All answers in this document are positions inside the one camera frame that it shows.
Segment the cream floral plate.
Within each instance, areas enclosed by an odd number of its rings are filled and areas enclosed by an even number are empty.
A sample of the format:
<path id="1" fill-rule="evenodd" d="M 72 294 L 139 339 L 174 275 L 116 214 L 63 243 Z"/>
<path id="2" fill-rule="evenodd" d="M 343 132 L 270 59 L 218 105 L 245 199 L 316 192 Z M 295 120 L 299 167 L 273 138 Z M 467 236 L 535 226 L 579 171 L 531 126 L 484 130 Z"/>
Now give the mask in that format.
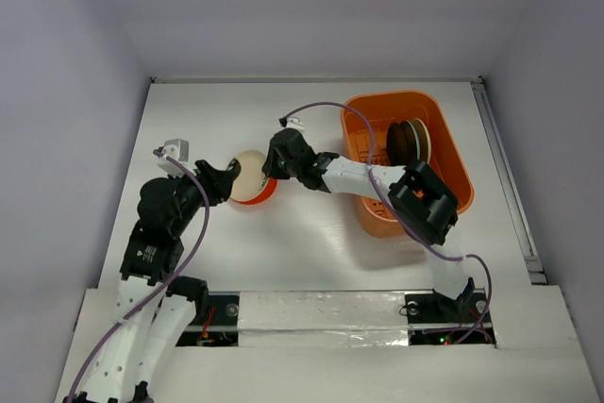
<path id="1" fill-rule="evenodd" d="M 235 156 L 241 172 L 235 178 L 230 198 L 238 203 L 249 202 L 264 190 L 268 178 L 262 171 L 265 155 L 259 150 L 245 150 Z"/>

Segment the orange red plate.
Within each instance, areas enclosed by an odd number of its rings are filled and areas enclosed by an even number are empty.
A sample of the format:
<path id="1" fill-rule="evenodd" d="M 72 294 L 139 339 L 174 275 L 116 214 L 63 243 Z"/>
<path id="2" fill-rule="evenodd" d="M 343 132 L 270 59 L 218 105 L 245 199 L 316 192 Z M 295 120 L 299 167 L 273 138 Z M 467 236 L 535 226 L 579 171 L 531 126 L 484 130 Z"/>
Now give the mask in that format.
<path id="1" fill-rule="evenodd" d="M 240 198 L 230 197 L 230 200 L 238 205 L 242 206 L 255 206 L 267 201 L 276 191 L 277 181 L 269 178 L 267 183 L 263 186 L 261 191 L 249 200 L 242 200 Z"/>

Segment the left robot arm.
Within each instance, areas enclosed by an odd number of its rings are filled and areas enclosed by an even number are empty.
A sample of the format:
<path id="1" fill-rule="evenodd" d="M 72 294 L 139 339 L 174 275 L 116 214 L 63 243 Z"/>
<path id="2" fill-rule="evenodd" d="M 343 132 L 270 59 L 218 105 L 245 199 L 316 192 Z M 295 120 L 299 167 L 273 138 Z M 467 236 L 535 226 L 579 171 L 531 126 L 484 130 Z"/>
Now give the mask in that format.
<path id="1" fill-rule="evenodd" d="M 208 316 L 206 281 L 182 272 L 194 254 L 181 236 L 199 210 L 226 202 L 240 175 L 204 160 L 192 169 L 158 152 L 165 176 L 140 189 L 138 220 L 119 270 L 112 325 L 77 372 L 67 402 L 150 402 L 184 329 Z"/>

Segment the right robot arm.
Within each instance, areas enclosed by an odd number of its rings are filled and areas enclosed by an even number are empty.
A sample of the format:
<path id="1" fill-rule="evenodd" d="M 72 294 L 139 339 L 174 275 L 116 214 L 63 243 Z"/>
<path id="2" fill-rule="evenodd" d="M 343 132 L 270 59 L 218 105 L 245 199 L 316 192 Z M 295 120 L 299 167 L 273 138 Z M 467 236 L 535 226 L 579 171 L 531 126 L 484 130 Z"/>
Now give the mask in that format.
<path id="1" fill-rule="evenodd" d="M 353 161 L 315 152 L 303 134 L 284 128 L 269 142 L 262 171 L 277 180 L 296 179 L 305 188 L 380 200 L 407 234 L 425 250 L 433 279 L 434 310 L 455 322 L 468 310 L 475 286 L 465 272 L 458 235 L 457 197 L 421 160 L 403 166 Z"/>

